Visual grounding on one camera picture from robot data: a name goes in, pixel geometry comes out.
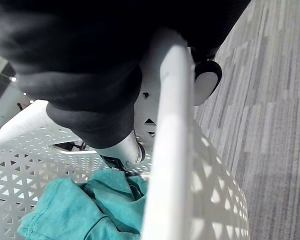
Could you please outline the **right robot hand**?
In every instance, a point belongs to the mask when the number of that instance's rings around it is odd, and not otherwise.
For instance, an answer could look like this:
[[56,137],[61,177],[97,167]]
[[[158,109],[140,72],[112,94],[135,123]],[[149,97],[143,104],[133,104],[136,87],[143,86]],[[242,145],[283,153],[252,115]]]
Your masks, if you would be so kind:
[[19,88],[48,101],[46,112],[101,157],[125,167],[141,161],[134,131],[140,62],[160,28],[177,31],[195,62],[202,104],[221,76],[217,51],[247,0],[0,0],[0,56]]

